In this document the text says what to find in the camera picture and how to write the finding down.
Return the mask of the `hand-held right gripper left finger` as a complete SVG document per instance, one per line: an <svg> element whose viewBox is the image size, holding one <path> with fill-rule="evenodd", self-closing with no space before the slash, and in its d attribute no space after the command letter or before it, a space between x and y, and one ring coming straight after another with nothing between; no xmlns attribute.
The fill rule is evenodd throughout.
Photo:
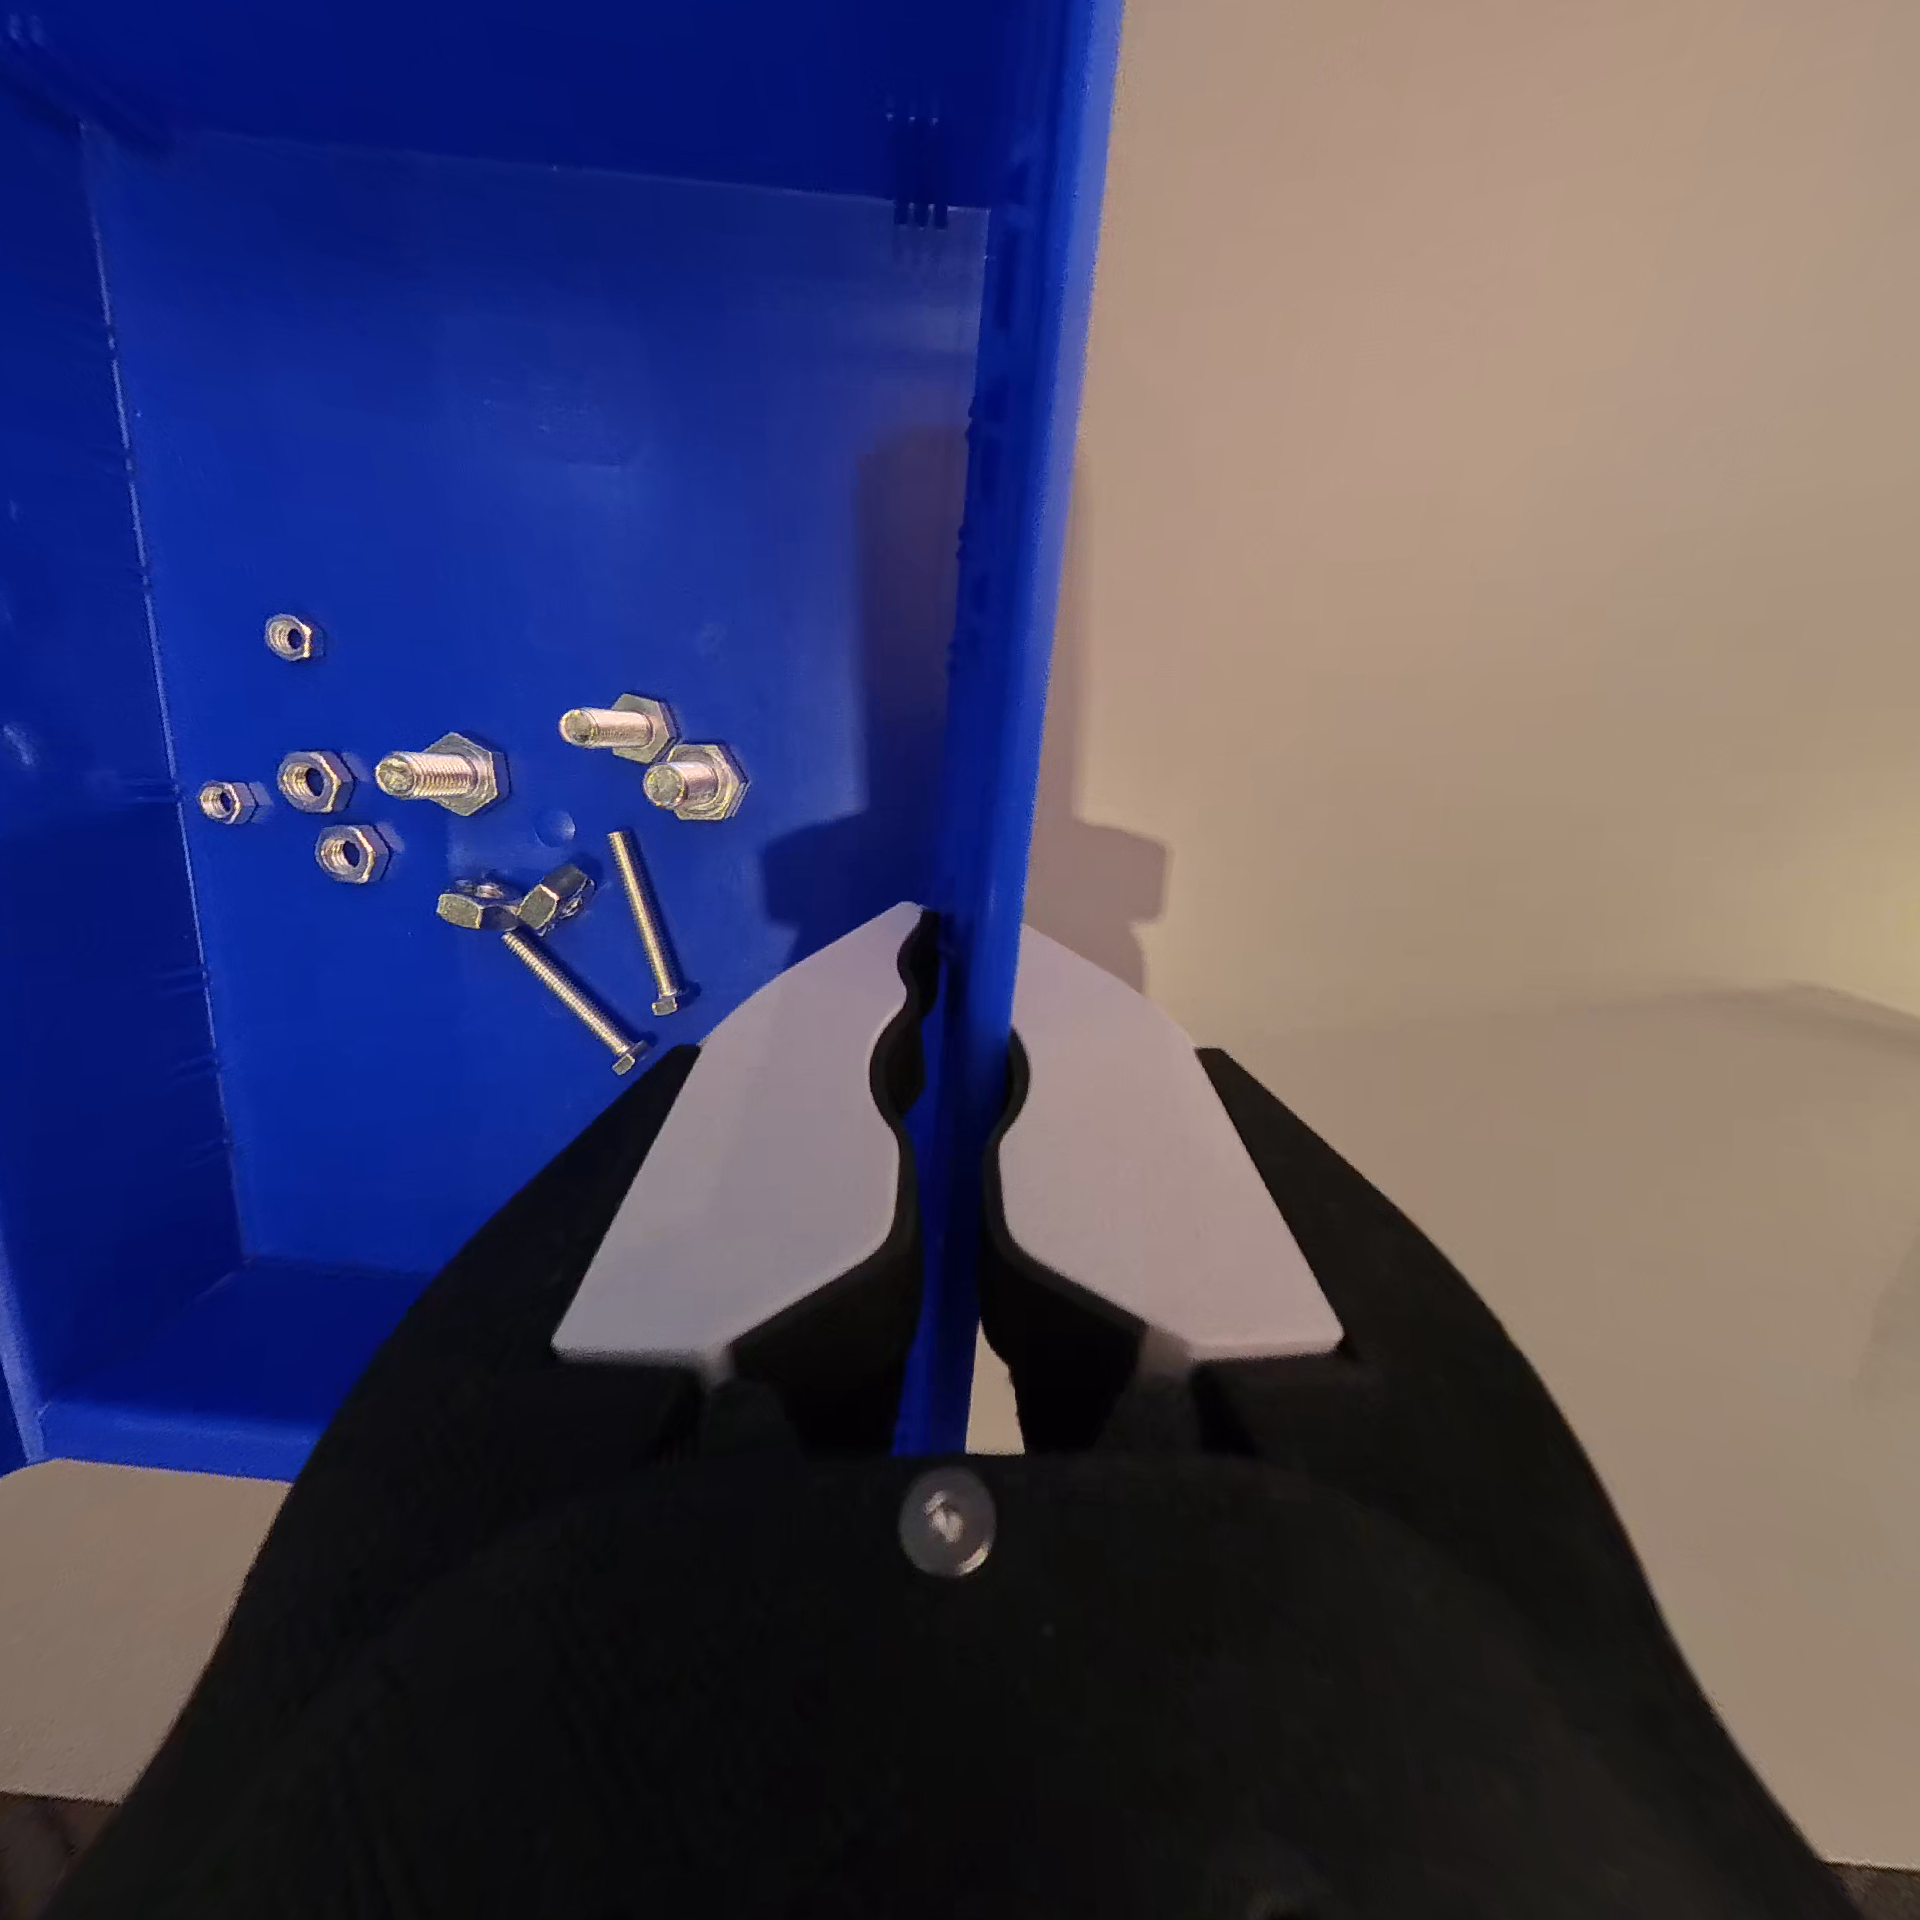
<svg viewBox="0 0 1920 1920"><path fill-rule="evenodd" d="M902 903L745 1001L600 1233L562 1361L758 1384L810 1454L890 1454L923 1294L923 1019L939 922Z"/></svg>

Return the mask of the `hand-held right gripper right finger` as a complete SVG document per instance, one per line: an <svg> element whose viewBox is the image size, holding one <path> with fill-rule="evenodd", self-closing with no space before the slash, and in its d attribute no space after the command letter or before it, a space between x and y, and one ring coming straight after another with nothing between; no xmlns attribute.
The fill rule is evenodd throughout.
<svg viewBox="0 0 1920 1920"><path fill-rule="evenodd" d="M1092 1449L1139 1382L1347 1338L1191 1040L1035 929L980 1175L980 1329L1028 1458Z"/></svg>

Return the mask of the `blue plastic bin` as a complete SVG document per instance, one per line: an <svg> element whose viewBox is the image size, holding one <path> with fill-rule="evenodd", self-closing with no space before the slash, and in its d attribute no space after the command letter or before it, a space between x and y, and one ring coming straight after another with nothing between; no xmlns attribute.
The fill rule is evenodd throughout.
<svg viewBox="0 0 1920 1920"><path fill-rule="evenodd" d="M2 4L2 1476L295 1479L503 1199L899 903L902 1436L959 1441L1116 51L1119 4ZM624 694L738 758L733 821L562 738ZM380 794L447 733L496 807ZM302 749L345 814L285 802ZM633 1075L439 918L562 862Z"/></svg>

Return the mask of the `thin long steel bolt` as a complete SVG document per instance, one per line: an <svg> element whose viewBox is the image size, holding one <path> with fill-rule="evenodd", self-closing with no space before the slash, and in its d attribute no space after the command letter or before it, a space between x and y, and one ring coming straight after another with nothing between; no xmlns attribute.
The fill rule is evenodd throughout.
<svg viewBox="0 0 1920 1920"><path fill-rule="evenodd" d="M637 841L629 829L606 832L612 867L619 882L619 894L627 898L637 940L651 972L651 1013L658 1019L672 1019L687 1013L692 990L679 967L679 953L670 940L662 923L662 910L658 903L658 888L651 882L647 862L640 859Z"/></svg>
<svg viewBox="0 0 1920 1920"><path fill-rule="evenodd" d="M499 936L499 946L597 1042L614 1075L637 1071L651 1040L593 995L536 933L513 929Z"/></svg>

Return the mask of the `thick short steel bolt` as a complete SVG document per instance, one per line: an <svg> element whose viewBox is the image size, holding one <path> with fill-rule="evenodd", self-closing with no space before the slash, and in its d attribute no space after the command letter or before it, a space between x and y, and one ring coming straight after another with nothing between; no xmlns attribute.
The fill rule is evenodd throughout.
<svg viewBox="0 0 1920 1920"><path fill-rule="evenodd" d="M687 822L726 822L749 794L749 775L726 744L679 742L642 771L642 797Z"/></svg>
<svg viewBox="0 0 1920 1920"><path fill-rule="evenodd" d="M557 733L570 749L633 765L653 765L679 742L672 710L640 694L624 694L606 710L564 710Z"/></svg>
<svg viewBox="0 0 1920 1920"><path fill-rule="evenodd" d="M375 788L391 800L436 802L470 821L511 794L511 771L489 744L447 733L427 749L383 753Z"/></svg>

